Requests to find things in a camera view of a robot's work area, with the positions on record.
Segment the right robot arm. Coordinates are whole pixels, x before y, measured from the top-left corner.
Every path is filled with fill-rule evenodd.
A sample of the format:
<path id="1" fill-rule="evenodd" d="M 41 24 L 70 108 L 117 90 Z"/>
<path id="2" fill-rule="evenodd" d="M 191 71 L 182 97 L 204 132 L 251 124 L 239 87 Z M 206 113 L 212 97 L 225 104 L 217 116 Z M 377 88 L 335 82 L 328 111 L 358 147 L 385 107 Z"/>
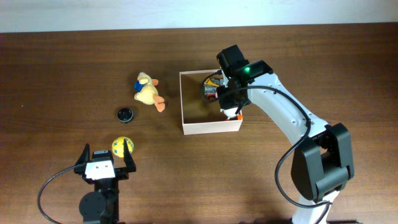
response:
<path id="1" fill-rule="evenodd" d="M 237 45 L 217 56 L 224 85 L 216 100 L 223 111 L 237 115 L 244 106 L 262 109 L 292 147 L 277 163 L 274 178 L 284 198 L 297 207 L 292 223 L 326 223 L 334 199 L 354 177 L 351 136 L 341 123 L 330 125 L 306 109 L 263 60 L 249 62 Z M 292 200 L 282 189 L 279 171 L 292 155 L 291 177 L 300 194 Z"/>

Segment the yellow plush duck toy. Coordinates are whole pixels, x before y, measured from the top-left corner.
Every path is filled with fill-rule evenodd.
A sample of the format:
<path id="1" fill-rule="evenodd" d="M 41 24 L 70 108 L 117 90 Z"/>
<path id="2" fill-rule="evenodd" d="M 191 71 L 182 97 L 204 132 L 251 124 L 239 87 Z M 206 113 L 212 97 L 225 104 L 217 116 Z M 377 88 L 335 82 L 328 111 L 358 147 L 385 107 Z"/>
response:
<path id="1" fill-rule="evenodd" d="M 145 105 L 154 105 L 156 110 L 161 113 L 165 109 L 165 100 L 156 89 L 158 84 L 158 79 L 153 79 L 145 72 L 140 72 L 134 83 L 134 89 L 137 91 L 134 99 Z"/>

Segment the red toy fire truck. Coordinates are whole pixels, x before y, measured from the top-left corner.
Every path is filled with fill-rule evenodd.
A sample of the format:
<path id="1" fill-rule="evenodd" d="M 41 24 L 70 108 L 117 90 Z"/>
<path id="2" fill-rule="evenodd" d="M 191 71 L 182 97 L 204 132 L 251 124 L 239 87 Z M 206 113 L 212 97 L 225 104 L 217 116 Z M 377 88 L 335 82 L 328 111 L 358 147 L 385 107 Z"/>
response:
<path id="1" fill-rule="evenodd" d="M 204 95 L 209 101 L 217 98 L 217 88 L 224 85 L 222 78 L 207 78 L 204 84 Z"/>

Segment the pink cardboard box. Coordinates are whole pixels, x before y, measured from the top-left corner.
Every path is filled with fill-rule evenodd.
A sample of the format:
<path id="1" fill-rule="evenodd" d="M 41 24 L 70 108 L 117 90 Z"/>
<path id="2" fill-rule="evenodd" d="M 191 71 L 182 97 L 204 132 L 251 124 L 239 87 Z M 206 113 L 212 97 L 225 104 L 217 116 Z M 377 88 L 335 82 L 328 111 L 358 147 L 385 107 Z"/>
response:
<path id="1" fill-rule="evenodd" d="M 200 93 L 202 81 L 216 70 L 194 70 L 179 73 L 182 128 L 185 135 L 239 131 L 243 121 L 228 120 L 220 105 L 205 103 Z"/>

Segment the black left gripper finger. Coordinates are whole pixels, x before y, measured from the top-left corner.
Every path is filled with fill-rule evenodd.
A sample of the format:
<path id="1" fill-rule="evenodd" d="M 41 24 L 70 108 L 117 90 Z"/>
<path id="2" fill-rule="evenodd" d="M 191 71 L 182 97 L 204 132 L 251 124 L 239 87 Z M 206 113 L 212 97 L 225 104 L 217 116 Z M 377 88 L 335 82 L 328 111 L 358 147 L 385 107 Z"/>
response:
<path id="1" fill-rule="evenodd" d="M 76 166 L 81 166 L 86 164 L 90 160 L 90 145 L 88 143 L 85 144 L 85 147 L 75 163 Z"/>
<path id="2" fill-rule="evenodd" d="M 128 148 L 128 143 L 127 139 L 124 139 L 123 146 L 124 146 L 124 152 L 123 152 L 123 159 L 124 163 L 126 165 L 127 172 L 135 172 L 136 171 L 136 164 L 134 162 L 134 159 L 131 156 L 131 153 L 129 152 Z"/>

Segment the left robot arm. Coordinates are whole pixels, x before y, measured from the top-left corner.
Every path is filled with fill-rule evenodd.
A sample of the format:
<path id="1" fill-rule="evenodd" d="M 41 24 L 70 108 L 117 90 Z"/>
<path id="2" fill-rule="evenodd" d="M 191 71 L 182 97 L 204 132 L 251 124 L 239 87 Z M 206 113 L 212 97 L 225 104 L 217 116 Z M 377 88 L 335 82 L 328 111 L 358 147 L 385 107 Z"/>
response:
<path id="1" fill-rule="evenodd" d="M 75 163 L 74 173 L 94 186 L 94 191 L 80 200 L 83 223 L 119 223 L 119 182 L 128 180 L 129 174 L 136 171 L 136 164 L 131 156 L 134 146 L 128 138 L 114 142 L 113 146 L 123 156 L 124 167 L 114 167 L 112 151 L 91 153 L 89 144 Z"/>

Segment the yellow blue ball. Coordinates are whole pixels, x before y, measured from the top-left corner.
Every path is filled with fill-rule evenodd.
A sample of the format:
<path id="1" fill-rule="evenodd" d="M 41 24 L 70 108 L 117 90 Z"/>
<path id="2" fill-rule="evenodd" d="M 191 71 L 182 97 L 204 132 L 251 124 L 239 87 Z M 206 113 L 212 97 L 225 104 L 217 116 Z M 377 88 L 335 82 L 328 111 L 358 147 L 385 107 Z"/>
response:
<path id="1" fill-rule="evenodd" d="M 127 148 L 130 154 L 132 154 L 134 150 L 134 143 L 133 141 L 125 136 L 118 137 L 115 139 L 111 145 L 111 150 L 115 156 L 120 158 L 124 157 L 124 142 L 127 142 Z"/>

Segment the white duck figurine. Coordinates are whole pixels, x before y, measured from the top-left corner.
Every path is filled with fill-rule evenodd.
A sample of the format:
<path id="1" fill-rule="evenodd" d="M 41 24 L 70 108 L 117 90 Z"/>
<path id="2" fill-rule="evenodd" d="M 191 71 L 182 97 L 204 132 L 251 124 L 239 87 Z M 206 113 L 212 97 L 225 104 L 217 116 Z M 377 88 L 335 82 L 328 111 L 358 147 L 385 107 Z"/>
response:
<path id="1" fill-rule="evenodd" d="M 239 109 L 238 107 L 233 107 L 230 109 L 222 109 L 221 108 L 220 112 L 226 116 L 227 121 L 233 120 L 233 119 L 242 120 L 243 116 L 242 116 L 241 112 L 238 111 L 238 109 Z"/>

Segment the black round cap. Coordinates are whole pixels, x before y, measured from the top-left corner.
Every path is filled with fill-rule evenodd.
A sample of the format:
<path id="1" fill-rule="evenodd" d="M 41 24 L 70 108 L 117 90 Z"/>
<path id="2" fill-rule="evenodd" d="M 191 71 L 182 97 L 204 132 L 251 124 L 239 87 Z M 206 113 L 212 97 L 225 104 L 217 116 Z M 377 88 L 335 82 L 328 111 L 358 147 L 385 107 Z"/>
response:
<path id="1" fill-rule="evenodd" d="M 130 108 L 122 108 L 117 112 L 117 119 L 122 123 L 130 123 L 134 119 L 134 112 Z"/>

